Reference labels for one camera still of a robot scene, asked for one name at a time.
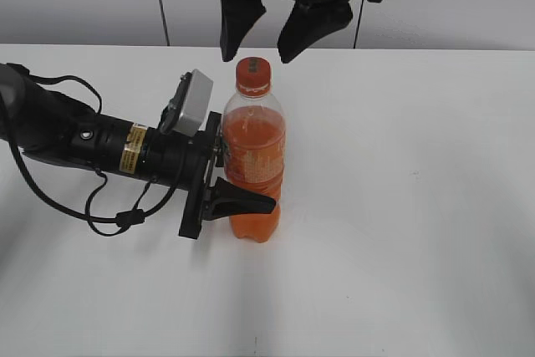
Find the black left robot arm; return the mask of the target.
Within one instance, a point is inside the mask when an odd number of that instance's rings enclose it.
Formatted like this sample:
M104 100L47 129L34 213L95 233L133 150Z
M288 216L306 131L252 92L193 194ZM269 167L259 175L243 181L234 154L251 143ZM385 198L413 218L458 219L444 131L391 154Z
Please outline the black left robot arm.
M198 238L205 221L274 210L271 197L213 176L223 164L222 117L207 108L213 83L201 71L181 76L155 128L105 115L56 91L59 83L58 77L33 75L20 64L1 67L1 137L33 193L59 212L94 231L105 224L89 208L77 212L45 195L26 159L92 171L101 178L116 174L162 185L166 200L184 190L179 233L191 239Z

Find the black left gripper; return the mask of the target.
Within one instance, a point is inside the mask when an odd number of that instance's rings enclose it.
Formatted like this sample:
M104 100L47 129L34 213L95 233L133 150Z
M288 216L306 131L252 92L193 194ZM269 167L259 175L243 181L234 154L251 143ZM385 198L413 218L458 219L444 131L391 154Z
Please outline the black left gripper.
M211 111L206 127L194 140L195 167L187 190L178 236L197 239L204 221L247 214L270 214L277 202L270 196L252 192L218 177L211 184L214 168L222 153L222 114Z

